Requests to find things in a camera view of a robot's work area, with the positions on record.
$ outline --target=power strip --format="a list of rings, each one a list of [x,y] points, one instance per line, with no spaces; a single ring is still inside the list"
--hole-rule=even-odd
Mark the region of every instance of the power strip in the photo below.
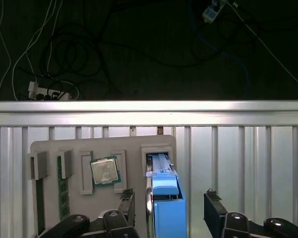
[[[49,96],[52,97],[52,95],[56,95],[57,97],[60,94],[63,94],[64,92],[49,89]],[[47,88],[40,88],[38,83],[30,82],[29,84],[29,98],[36,100],[36,95],[43,94],[43,96],[48,95],[48,89]],[[58,101],[69,101],[71,99],[71,95],[69,93],[65,93],[61,98],[58,99]]]

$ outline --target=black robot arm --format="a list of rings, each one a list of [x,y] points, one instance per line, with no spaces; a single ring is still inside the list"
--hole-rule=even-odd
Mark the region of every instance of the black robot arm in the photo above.
[[[135,193],[125,191],[117,210],[105,211],[93,222],[71,215],[39,238],[139,238],[135,228]]]
[[[204,220],[213,238],[298,238],[298,227],[281,219],[270,218],[262,226],[238,212],[228,212],[216,191],[204,194]]]

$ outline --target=green circuit board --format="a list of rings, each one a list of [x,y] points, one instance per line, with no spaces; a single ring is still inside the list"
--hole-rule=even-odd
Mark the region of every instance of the green circuit board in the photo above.
[[[62,178],[61,157],[57,157],[58,186],[59,186],[59,214],[60,221],[70,215],[70,197],[68,180]]]

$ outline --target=blue computer component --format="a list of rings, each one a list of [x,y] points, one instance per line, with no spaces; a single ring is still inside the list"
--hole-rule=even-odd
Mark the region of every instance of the blue computer component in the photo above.
[[[186,238],[186,202],[178,174],[168,156],[152,154],[154,232],[156,238]]]
[[[153,154],[152,171],[147,177],[152,178],[153,195],[178,195],[178,174],[171,168],[170,160],[165,154]]]
[[[178,199],[154,201],[154,231],[156,238],[186,238],[185,196],[177,178],[180,193]]]

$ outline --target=white cable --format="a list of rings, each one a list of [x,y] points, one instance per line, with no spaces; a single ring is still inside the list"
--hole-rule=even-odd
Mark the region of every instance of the white cable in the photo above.
[[[60,13],[60,10],[61,10],[61,7],[63,5],[63,0],[61,0],[61,3],[60,3],[60,7],[56,13],[56,17],[55,17],[55,21],[54,21],[54,26],[53,26],[53,30],[52,30],[52,36],[54,34],[54,31],[55,31],[55,27],[56,27],[56,23],[58,21],[58,17],[59,17],[59,13]],[[48,59],[48,64],[47,64],[47,72],[49,72],[49,66],[50,66],[50,61],[51,61],[51,56],[52,56],[52,48],[53,48],[53,41],[51,41],[50,43],[50,55],[49,55],[49,59]]]
[[[1,18],[0,18],[0,37],[1,37],[1,40],[2,40],[2,43],[3,43],[3,46],[4,46],[4,49],[6,51],[6,54],[8,55],[8,58],[9,58],[9,66],[8,68],[6,69],[2,79],[1,79],[1,82],[0,82],[0,89],[2,87],[2,83],[4,81],[4,78],[6,77],[6,75],[8,74],[10,68],[11,68],[11,64],[12,64],[12,61],[11,61],[11,56],[10,56],[10,53],[6,47],[6,44],[5,44],[5,41],[4,41],[4,38],[2,36],[2,33],[1,33],[1,24],[2,24],[2,20],[3,20],[3,16],[4,16],[4,0],[2,0],[2,7],[1,7]]]
[[[28,55],[28,50],[30,49],[29,46],[31,45],[31,43],[32,43],[32,41],[33,41],[35,35],[36,35],[37,33],[40,32],[40,30],[41,30],[41,29],[42,29],[42,28],[49,22],[49,20],[50,20],[50,19],[52,18],[52,16],[54,15],[54,11],[55,11],[55,8],[56,8],[56,4],[57,4],[57,0],[56,0],[55,3],[54,3],[54,8],[53,8],[53,11],[52,11],[52,14],[50,15],[50,17],[43,23],[43,25],[41,26],[41,28],[40,28],[39,30],[37,30],[37,31],[33,34],[32,39],[30,40],[30,42],[29,42],[29,44],[28,44],[28,46],[27,46],[26,53],[25,53],[26,58],[27,58],[27,60],[28,60],[28,62],[29,62],[29,65],[30,65],[30,67],[31,67],[31,71],[32,71],[32,73],[33,73],[33,75],[34,75],[35,82],[38,81],[38,78],[37,78],[37,76],[35,75],[35,72],[34,72],[33,67],[32,67],[32,63],[31,63],[31,61],[30,61],[30,59],[29,59],[29,55]]]
[[[262,45],[268,50],[268,52],[272,55],[272,57],[281,65],[281,67],[284,68],[284,70],[298,83],[298,79],[296,79],[295,76],[293,76],[292,73],[290,73],[290,71],[280,62],[280,60],[273,54],[273,52],[271,52],[271,50],[268,48],[268,46],[262,41],[262,39],[260,39],[257,34],[252,30],[252,28],[250,28],[245,22],[244,19],[238,14],[237,10],[235,9],[234,6],[232,6],[230,3],[226,2],[226,4],[228,4],[233,11],[236,13],[236,15],[238,16],[238,18],[245,24],[245,26],[258,38],[258,40],[262,43]]]
[[[49,8],[48,8],[47,13],[46,13],[46,15],[45,15],[45,19],[44,19],[44,22],[43,22],[43,26],[45,26],[45,24],[46,24],[46,22],[47,22],[47,18],[48,18],[48,14],[49,14],[49,11],[50,11],[52,2],[53,2],[53,0],[51,0],[51,2],[50,2]],[[14,66],[13,66],[13,68],[12,68],[12,77],[11,77],[12,91],[13,91],[14,98],[15,98],[15,100],[17,100],[17,101],[18,101],[18,98],[17,98],[17,96],[16,96],[16,94],[15,94],[15,89],[14,89],[14,72],[15,72],[15,68],[16,68],[17,64],[19,63],[19,61],[22,59],[22,57],[23,57],[23,56],[28,52],[28,50],[29,50],[29,49],[30,49],[30,48],[31,48],[31,47],[38,41],[38,39],[39,39],[39,37],[40,37],[40,35],[41,35],[42,31],[43,31],[43,26],[42,26],[42,27],[40,28],[40,30],[39,30],[38,37],[35,39],[35,41],[34,41],[30,46],[27,47],[27,49],[25,50],[25,52],[23,52],[23,54],[18,58],[18,60],[15,62]]]

